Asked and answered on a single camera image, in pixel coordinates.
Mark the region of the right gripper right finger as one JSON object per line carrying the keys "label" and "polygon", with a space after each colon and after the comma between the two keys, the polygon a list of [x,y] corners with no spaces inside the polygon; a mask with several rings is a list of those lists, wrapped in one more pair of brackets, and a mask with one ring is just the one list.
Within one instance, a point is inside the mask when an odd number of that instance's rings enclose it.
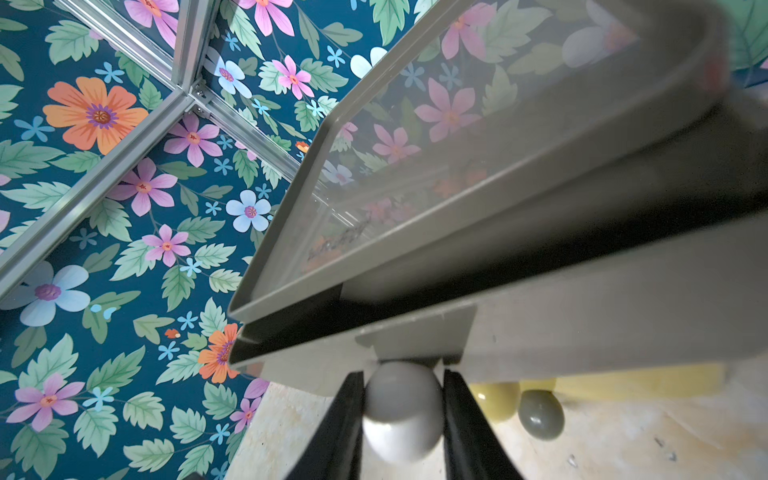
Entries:
{"label": "right gripper right finger", "polygon": [[447,479],[522,479],[458,373],[443,373]]}

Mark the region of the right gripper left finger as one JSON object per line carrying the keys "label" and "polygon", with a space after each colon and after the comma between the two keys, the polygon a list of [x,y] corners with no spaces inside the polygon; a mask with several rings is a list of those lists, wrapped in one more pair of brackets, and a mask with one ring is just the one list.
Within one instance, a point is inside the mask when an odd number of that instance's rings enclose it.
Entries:
{"label": "right gripper left finger", "polygon": [[349,373],[287,479],[359,479],[364,374]]}

